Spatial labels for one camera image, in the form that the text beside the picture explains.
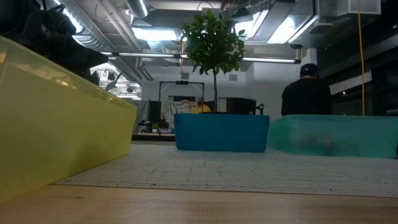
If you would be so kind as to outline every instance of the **wooden table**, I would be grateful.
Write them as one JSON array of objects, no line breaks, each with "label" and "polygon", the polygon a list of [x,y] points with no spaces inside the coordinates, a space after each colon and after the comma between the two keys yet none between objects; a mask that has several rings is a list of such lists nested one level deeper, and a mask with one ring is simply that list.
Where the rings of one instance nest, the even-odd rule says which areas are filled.
[{"label": "wooden table", "polygon": [[0,223],[398,223],[398,198],[48,185],[0,205]]}]

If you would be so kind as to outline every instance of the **teal plastic bin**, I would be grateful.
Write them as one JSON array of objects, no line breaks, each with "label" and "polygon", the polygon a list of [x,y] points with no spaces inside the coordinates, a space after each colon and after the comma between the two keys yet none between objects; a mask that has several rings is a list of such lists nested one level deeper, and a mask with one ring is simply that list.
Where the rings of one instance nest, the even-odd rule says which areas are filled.
[{"label": "teal plastic bin", "polygon": [[290,115],[274,121],[268,146],[294,154],[393,158],[398,118]]},{"label": "teal plastic bin", "polygon": [[175,114],[179,150],[264,152],[268,116],[238,114]]}]

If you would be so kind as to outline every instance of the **black cap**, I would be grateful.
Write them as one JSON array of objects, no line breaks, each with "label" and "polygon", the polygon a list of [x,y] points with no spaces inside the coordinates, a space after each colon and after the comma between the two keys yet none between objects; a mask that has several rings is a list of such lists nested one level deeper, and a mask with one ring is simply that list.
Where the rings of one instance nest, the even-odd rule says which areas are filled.
[{"label": "black cap", "polygon": [[304,77],[306,75],[316,77],[318,75],[318,66],[312,63],[303,65],[300,70],[300,77]]}]

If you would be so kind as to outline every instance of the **potted plant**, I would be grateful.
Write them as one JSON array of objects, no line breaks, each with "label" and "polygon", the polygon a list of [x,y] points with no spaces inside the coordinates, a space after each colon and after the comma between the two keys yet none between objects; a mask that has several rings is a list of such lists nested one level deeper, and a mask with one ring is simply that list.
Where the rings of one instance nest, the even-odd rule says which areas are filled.
[{"label": "potted plant", "polygon": [[152,124],[152,133],[158,133],[158,130],[159,130],[159,124],[153,123]]},{"label": "potted plant", "polygon": [[200,75],[213,72],[215,111],[218,107],[217,79],[220,71],[224,74],[232,70],[239,70],[239,61],[243,57],[244,30],[235,30],[236,21],[225,21],[221,13],[218,17],[211,11],[195,15],[193,23],[184,23],[181,40],[187,39],[185,49],[193,62],[194,72],[198,67]]}]

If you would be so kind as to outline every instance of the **black jacket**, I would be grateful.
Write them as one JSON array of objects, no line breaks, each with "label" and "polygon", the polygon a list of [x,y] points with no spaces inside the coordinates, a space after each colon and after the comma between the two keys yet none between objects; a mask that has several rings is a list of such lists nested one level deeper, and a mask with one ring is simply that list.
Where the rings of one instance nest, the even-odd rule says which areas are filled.
[{"label": "black jacket", "polygon": [[289,114],[332,114],[329,86],[312,78],[291,83],[282,94],[282,116]]}]

